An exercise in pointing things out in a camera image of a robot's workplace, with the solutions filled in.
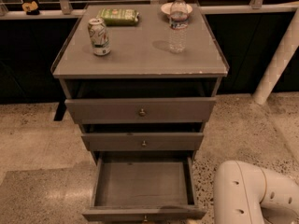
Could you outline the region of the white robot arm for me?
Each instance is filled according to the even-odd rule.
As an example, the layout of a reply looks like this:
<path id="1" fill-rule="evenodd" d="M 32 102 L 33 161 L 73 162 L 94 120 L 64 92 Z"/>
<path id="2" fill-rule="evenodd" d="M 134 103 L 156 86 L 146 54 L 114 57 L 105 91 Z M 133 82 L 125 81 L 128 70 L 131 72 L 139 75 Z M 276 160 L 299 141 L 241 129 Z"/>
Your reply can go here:
<path id="1" fill-rule="evenodd" d="M 299 218 L 299 186 L 243 161 L 219 166 L 213 199 L 215 224 L 294 224 Z"/>

